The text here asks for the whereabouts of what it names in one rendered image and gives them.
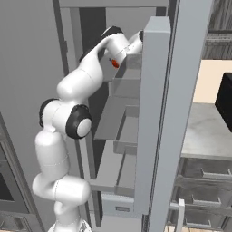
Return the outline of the grey door bin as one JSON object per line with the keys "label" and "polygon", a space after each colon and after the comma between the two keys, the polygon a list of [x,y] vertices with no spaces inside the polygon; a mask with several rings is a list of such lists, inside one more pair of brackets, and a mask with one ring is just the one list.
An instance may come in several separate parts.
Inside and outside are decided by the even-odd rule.
{"label": "grey door bin", "polygon": [[116,180],[114,193],[125,197],[134,197],[136,156],[124,154]]}
{"label": "grey door bin", "polygon": [[137,153],[139,107],[127,105],[123,113],[113,151],[118,154],[135,155]]}
{"label": "grey door bin", "polygon": [[117,97],[139,99],[141,54],[129,54],[112,79],[112,94]]}

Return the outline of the grey fridge door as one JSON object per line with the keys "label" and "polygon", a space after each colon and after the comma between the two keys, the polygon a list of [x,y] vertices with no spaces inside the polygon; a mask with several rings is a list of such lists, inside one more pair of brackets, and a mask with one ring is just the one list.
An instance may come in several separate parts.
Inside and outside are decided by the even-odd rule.
{"label": "grey fridge door", "polygon": [[163,232],[213,0],[171,0],[144,29],[133,211]]}

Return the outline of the grey fridge drawer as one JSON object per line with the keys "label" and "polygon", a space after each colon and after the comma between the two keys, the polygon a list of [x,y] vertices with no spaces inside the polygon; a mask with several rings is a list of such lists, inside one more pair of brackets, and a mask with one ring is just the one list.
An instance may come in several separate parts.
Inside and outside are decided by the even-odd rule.
{"label": "grey fridge drawer", "polygon": [[134,198],[101,194],[103,214],[107,216],[132,218]]}

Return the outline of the grey fridge body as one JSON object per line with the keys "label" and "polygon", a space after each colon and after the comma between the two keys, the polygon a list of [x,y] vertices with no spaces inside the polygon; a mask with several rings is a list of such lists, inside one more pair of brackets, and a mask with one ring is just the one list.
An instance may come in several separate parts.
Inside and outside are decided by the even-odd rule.
{"label": "grey fridge body", "polygon": [[[81,27],[91,32],[97,25],[100,34],[110,25],[106,20],[134,26],[129,37],[145,26],[137,14],[153,13],[152,8],[71,8],[77,16],[77,60],[82,48]],[[30,191],[40,168],[35,154],[34,138],[40,131],[39,108],[43,101],[57,97],[56,86],[63,78],[63,61],[53,10],[53,0],[0,0],[0,112],[3,115],[14,150]]]}

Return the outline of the black microwave oven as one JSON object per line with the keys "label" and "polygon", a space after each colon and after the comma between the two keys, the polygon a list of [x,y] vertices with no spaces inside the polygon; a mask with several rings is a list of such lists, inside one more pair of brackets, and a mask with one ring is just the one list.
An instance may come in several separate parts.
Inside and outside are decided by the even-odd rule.
{"label": "black microwave oven", "polygon": [[232,132],[232,72],[223,74],[215,106],[228,129]]}

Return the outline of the grey upper cupboard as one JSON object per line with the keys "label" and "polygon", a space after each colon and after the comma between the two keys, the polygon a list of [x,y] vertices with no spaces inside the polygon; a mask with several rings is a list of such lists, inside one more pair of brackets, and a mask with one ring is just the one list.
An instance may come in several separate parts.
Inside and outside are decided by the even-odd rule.
{"label": "grey upper cupboard", "polygon": [[232,60],[232,0],[214,0],[203,60]]}

